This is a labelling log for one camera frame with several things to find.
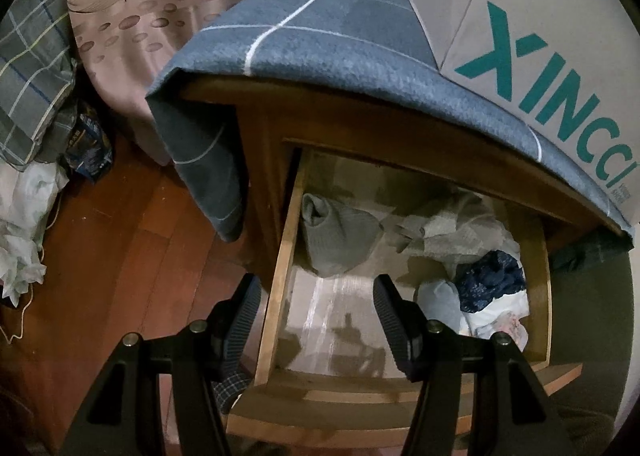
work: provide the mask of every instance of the blue fabric cover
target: blue fabric cover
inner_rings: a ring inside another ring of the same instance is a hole
[[[328,86],[475,129],[541,163],[631,233],[603,190],[555,145],[504,109],[438,73],[408,0],[243,0],[194,35],[156,78],[148,101],[162,139],[203,211],[218,230],[225,231],[223,237],[233,239],[242,217],[238,211],[242,159],[231,158],[228,150],[216,151],[218,141],[224,141],[218,131],[227,112],[218,115],[209,108],[204,120],[198,121],[171,98],[165,87],[180,70]],[[184,136],[178,127],[193,134]],[[225,133],[231,127],[224,127]],[[206,184],[215,197],[202,196],[201,180],[196,178],[202,176],[210,179]]]

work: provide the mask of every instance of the wooden floor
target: wooden floor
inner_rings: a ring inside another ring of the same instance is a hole
[[[124,140],[104,179],[70,182],[44,245],[47,275],[34,289],[24,338],[1,341],[0,386],[30,407],[33,428],[54,453],[125,333],[153,338],[206,317],[252,260],[244,235],[220,241],[173,168]],[[9,333],[19,329],[18,312],[3,308],[0,321]],[[161,380],[165,424],[170,387]],[[175,425],[165,429],[177,443]]]

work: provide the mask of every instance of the blue plaid blanket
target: blue plaid blanket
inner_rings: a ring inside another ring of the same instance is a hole
[[[439,74],[408,0],[243,0],[194,35],[158,75],[147,97],[158,131],[204,213],[233,240],[242,219],[234,117],[227,108],[176,100],[168,81],[177,71],[359,92],[475,129],[561,177],[632,234],[603,190],[555,145]]]
[[[55,161],[76,108],[66,0],[14,0],[0,22],[0,157],[19,170]]]

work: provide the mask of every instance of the wall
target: wall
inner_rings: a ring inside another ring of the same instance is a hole
[[[640,225],[636,226],[636,237],[639,234]],[[616,417],[616,429],[620,429],[640,395],[640,247],[629,253],[629,261],[634,292],[634,333],[626,386]]]
[[[556,393],[554,401],[604,413],[612,421],[625,391],[634,338],[629,256],[622,254],[577,273],[556,274],[552,292],[551,361],[584,363],[582,376]]]

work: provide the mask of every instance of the wooden cabinet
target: wooden cabinet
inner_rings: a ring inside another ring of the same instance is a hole
[[[547,252],[600,224],[620,231],[563,181],[477,132],[352,93],[257,78],[201,76],[182,96],[236,107],[254,210],[269,259],[259,274],[271,290],[255,381],[233,407],[229,433],[298,446],[397,446],[404,443],[415,409],[418,387],[399,375],[328,375],[314,372],[312,366],[300,371],[300,366],[292,370],[282,363],[287,302],[297,288],[300,205],[318,171],[312,154],[303,153],[300,163],[295,161],[300,150],[402,169],[490,198],[521,246],[531,310],[523,321],[529,332],[527,360],[549,393],[580,375],[581,364],[549,365]],[[370,324],[376,323],[374,316]],[[472,380],[463,380],[459,433],[470,429],[472,392]]]

